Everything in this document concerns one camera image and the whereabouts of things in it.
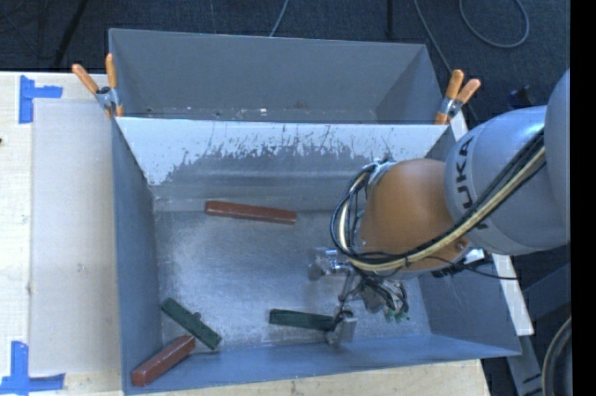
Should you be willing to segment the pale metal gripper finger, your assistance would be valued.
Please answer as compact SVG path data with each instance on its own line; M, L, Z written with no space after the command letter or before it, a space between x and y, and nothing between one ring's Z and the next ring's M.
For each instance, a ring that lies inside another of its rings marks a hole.
M331 330L325 333L325 340L331 346L341 346L350 343L356 331L358 319L354 316L344 316L336 321Z

